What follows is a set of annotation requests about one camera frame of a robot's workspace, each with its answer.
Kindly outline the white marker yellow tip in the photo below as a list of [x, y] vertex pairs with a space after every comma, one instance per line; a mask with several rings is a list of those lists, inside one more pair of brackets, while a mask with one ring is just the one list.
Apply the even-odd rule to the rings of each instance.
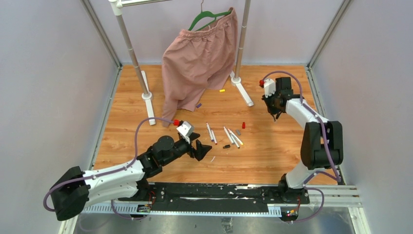
[[230, 129], [228, 129], [228, 131], [239, 144], [244, 145], [244, 143]]

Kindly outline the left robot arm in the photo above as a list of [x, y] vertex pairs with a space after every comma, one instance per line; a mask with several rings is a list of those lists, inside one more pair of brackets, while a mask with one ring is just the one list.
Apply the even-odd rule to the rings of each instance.
[[187, 154], [197, 161], [204, 159], [212, 149], [192, 133], [189, 141], [180, 137], [160, 137], [136, 159], [105, 169], [83, 171], [74, 166], [68, 169], [50, 188], [53, 209], [58, 221], [65, 221], [80, 214], [94, 204], [117, 198], [144, 201], [149, 196], [147, 179], [162, 172], [163, 167]]

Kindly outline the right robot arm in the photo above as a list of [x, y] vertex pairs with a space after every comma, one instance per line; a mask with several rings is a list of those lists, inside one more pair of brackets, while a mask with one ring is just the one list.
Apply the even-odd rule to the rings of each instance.
[[310, 180], [318, 174], [325, 174], [327, 169], [333, 170], [331, 178], [340, 182], [337, 166], [344, 159], [342, 124], [317, 113], [302, 93], [295, 94], [290, 77], [264, 78], [260, 80], [260, 87], [264, 89], [262, 100], [274, 120], [281, 114], [287, 114], [304, 130], [300, 161], [278, 183], [280, 201], [287, 204], [293, 202]]

